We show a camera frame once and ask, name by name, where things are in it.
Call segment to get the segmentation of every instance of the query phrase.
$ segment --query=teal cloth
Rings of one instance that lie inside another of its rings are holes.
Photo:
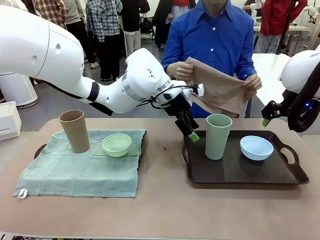
[[[129,152],[121,157],[109,156],[102,148],[104,138],[116,133],[132,139]],[[145,129],[88,130],[90,149],[73,153],[65,131],[56,132],[22,172],[13,196],[27,189],[28,195],[134,198],[145,133]]]

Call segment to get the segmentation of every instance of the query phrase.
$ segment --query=bowl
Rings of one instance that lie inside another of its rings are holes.
[[[262,161],[269,157],[274,146],[259,136],[245,136],[240,141],[241,152],[251,160]]]
[[[109,156],[118,158],[129,152],[131,143],[131,137],[127,134],[116,133],[106,137],[102,147]]]

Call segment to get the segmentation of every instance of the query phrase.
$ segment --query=green cup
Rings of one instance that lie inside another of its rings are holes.
[[[223,114],[211,114],[206,118],[205,155],[211,160],[223,157],[230,133],[232,119]]]

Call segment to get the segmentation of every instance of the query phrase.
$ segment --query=man in blue shirt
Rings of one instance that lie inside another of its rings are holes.
[[[262,87],[252,61],[254,52],[254,21],[230,0],[199,0],[195,8],[177,18],[170,27],[162,66],[177,80],[188,81],[193,66],[188,57],[217,70],[245,80],[244,88]],[[193,103],[195,118],[210,113]]]

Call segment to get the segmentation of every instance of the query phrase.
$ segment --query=gray sweater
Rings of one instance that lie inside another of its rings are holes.
[[[68,19],[65,24],[74,24],[85,20],[85,14],[82,10],[80,0],[63,0],[63,2],[68,8]]]

